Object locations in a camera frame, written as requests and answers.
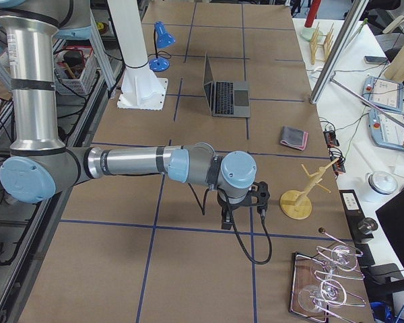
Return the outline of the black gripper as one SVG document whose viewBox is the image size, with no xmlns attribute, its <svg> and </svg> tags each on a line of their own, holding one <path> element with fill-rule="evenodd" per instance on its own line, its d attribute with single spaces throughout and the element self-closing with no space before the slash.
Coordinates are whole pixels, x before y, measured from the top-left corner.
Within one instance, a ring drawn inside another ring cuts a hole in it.
<svg viewBox="0 0 404 323">
<path fill-rule="evenodd" d="M 217 202 L 222 208 L 221 216 L 222 216 L 222 229 L 231 229 L 232 224 L 234 223 L 234 215 L 233 212 L 237 210 L 240 206 L 228 204 L 219 194 L 217 195 Z"/>
</svg>

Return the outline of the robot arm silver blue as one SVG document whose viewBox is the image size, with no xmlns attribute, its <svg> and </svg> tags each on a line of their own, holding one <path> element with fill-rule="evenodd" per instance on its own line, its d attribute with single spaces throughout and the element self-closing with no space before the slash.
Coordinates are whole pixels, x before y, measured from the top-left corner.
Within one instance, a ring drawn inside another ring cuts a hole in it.
<svg viewBox="0 0 404 323">
<path fill-rule="evenodd" d="M 223 228 L 239 207 L 256 207 L 257 165 L 246 152 L 218 155 L 207 143 L 106 150 L 72 148 L 59 138 L 53 38 L 92 35 L 88 1 L 0 1 L 7 34 L 16 139 L 0 167 L 0 181 L 15 199 L 37 203 L 103 176 L 165 174 L 217 191 Z"/>
</svg>

